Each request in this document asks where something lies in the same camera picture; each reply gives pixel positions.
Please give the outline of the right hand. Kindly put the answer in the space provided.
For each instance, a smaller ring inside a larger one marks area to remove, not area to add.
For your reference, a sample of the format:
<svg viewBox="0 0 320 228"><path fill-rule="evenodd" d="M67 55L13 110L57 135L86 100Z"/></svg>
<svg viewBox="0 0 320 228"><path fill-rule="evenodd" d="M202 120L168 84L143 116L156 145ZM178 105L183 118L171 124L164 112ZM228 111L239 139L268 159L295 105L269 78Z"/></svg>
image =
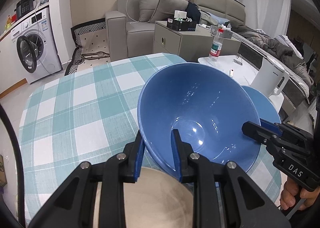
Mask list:
<svg viewBox="0 0 320 228"><path fill-rule="evenodd" d="M281 209L287 210L290 207L293 207L296 203L295 196L297 195L299 195L301 199L305 199L304 203L299 207L299 210L305 210L315 203L319 195L319 187L317 187L313 192L309 192L304 188L300 189L294 180L287 177L287 181L284 184L284 189L280 195Z"/></svg>

